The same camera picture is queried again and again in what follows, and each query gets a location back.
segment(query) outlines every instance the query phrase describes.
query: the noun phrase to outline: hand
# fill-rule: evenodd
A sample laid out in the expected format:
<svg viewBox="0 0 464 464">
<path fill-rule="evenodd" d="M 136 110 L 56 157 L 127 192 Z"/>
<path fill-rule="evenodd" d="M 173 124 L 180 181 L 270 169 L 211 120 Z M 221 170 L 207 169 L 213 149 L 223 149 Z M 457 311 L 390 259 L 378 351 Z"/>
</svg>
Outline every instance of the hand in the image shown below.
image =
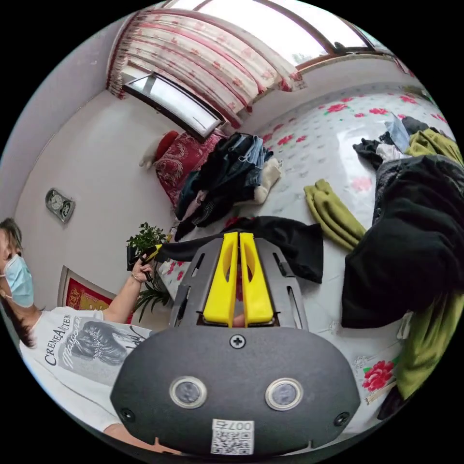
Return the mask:
<svg viewBox="0 0 464 464">
<path fill-rule="evenodd" d="M 233 319 L 232 327 L 245 327 L 245 314 L 240 314 Z"/>
<path fill-rule="evenodd" d="M 150 264 L 142 265 L 142 260 L 138 260 L 134 264 L 134 268 L 132 269 L 132 274 L 141 282 L 146 282 L 146 275 L 144 274 L 145 272 L 150 272 L 150 274 L 153 274 L 153 269 L 151 268 L 151 265 Z"/>
</svg>

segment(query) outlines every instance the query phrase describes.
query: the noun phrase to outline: red poster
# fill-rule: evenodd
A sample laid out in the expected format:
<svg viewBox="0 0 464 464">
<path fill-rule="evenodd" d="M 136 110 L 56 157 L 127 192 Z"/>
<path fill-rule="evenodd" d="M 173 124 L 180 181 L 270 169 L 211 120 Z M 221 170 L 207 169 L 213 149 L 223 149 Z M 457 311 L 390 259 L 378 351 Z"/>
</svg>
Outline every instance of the red poster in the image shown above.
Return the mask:
<svg viewBox="0 0 464 464">
<path fill-rule="evenodd" d="M 73 278 L 69 279 L 66 306 L 70 306 L 77 310 L 93 311 L 97 309 L 102 311 L 110 305 L 111 301 L 111 298 L 107 298 L 89 289 L 85 285 L 77 282 L 77 280 Z M 131 322 L 132 314 L 128 317 L 126 324 L 130 324 Z"/>
</svg>

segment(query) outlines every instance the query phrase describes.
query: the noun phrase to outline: window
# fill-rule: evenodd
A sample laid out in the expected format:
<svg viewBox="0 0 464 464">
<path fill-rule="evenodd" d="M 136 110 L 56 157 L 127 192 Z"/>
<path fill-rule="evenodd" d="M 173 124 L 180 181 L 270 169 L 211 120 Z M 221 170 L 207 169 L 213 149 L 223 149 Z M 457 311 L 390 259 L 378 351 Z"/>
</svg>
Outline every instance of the window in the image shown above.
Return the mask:
<svg viewBox="0 0 464 464">
<path fill-rule="evenodd" d="M 314 26 L 332 45 L 341 43 L 344 47 L 367 47 L 346 23 L 334 14 L 317 6 L 308 5 L 298 0 L 271 0 L 272 3 L 283 6 L 296 13 L 299 17 Z"/>
<path fill-rule="evenodd" d="M 365 30 L 359 28 L 358 26 L 355 26 L 355 28 L 361 33 L 363 34 L 366 39 L 373 45 L 373 47 L 376 49 L 376 50 L 379 50 L 379 51 L 384 51 L 386 53 L 389 53 L 389 54 L 392 54 L 391 50 L 388 49 L 382 42 L 379 42 L 375 37 L 373 37 L 371 34 L 367 33 Z"/>
<path fill-rule="evenodd" d="M 253 0 L 212 0 L 200 8 L 200 12 L 245 29 L 293 65 L 327 54 L 322 45 L 301 26 Z"/>
<path fill-rule="evenodd" d="M 155 72 L 125 84 L 123 89 L 167 116 L 200 142 L 224 122 L 222 116 L 205 102 Z"/>
<path fill-rule="evenodd" d="M 253 34 L 298 69 L 348 53 L 393 53 L 361 28 L 299 0 L 172 0 Z"/>
</svg>

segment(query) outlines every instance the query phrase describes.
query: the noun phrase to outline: bracelet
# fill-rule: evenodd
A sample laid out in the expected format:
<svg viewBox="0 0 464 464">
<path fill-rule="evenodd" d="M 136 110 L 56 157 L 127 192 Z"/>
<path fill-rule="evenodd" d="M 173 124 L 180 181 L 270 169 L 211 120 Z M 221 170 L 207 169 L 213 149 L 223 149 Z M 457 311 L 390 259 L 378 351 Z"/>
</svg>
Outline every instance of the bracelet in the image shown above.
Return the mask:
<svg viewBox="0 0 464 464">
<path fill-rule="evenodd" d="M 143 282 L 138 277 L 136 277 L 133 272 L 131 273 L 130 276 L 133 277 L 137 282 L 140 282 L 141 284 L 143 284 Z"/>
</svg>

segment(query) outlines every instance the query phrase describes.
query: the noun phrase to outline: pile of clothes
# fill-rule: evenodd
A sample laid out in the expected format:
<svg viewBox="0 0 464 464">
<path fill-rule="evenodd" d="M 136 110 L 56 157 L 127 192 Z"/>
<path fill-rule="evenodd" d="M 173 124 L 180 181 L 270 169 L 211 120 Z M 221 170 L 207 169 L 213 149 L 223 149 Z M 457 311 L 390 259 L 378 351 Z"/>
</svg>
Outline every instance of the pile of clothes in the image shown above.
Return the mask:
<svg viewBox="0 0 464 464">
<path fill-rule="evenodd" d="M 304 188 L 323 232 L 350 252 L 342 327 L 381 327 L 412 313 L 381 420 L 431 374 L 464 307 L 463 157 L 452 139 L 413 118 L 395 117 L 387 128 L 380 141 L 353 146 L 377 172 L 368 231 L 327 182 Z"/>
<path fill-rule="evenodd" d="M 196 226 L 225 217 L 237 203 L 261 204 L 280 178 L 280 163 L 256 135 L 236 132 L 221 139 L 199 171 L 191 172 L 179 195 L 175 215 L 179 241 Z"/>
</svg>

